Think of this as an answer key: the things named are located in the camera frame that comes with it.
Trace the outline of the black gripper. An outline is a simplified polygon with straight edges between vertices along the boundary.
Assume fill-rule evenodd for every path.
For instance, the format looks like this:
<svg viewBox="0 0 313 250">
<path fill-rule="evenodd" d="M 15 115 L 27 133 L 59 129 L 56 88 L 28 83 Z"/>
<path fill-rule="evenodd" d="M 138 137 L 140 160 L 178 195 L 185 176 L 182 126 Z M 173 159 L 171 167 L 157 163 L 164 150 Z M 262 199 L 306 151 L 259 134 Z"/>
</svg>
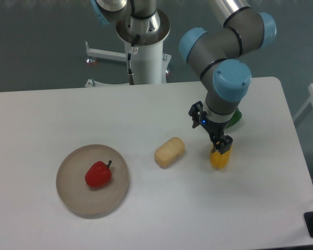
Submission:
<svg viewBox="0 0 313 250">
<path fill-rule="evenodd" d="M 233 138 L 224 134 L 228 120 L 224 122 L 213 121 L 212 118 L 208 117 L 207 111 L 203 109 L 201 101 L 194 103 L 188 114 L 192 118 L 193 128 L 202 126 L 207 131 L 211 142 L 213 142 L 211 153 L 226 153 L 231 149 Z"/>
</svg>

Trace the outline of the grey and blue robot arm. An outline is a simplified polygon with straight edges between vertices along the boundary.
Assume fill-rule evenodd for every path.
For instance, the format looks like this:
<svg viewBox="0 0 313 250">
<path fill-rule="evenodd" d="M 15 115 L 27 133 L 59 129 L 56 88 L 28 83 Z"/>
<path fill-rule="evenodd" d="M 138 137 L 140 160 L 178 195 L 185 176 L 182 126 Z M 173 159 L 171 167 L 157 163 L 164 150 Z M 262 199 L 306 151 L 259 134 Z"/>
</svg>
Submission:
<svg viewBox="0 0 313 250">
<path fill-rule="evenodd" d="M 179 51 L 207 90 L 204 102 L 193 104 L 189 110 L 193 125 L 202 126 L 213 151 L 224 154 L 233 143 L 224 129 L 251 83 L 251 71 L 239 58 L 273 42 L 276 24 L 268 13 L 253 11 L 247 1 L 210 4 L 222 30 L 210 34 L 203 28 L 193 28 L 182 36 Z M 160 84 L 163 42 L 171 26 L 157 2 L 92 1 L 91 5 L 99 22 L 116 24 L 125 45 L 129 83 Z"/>
</svg>

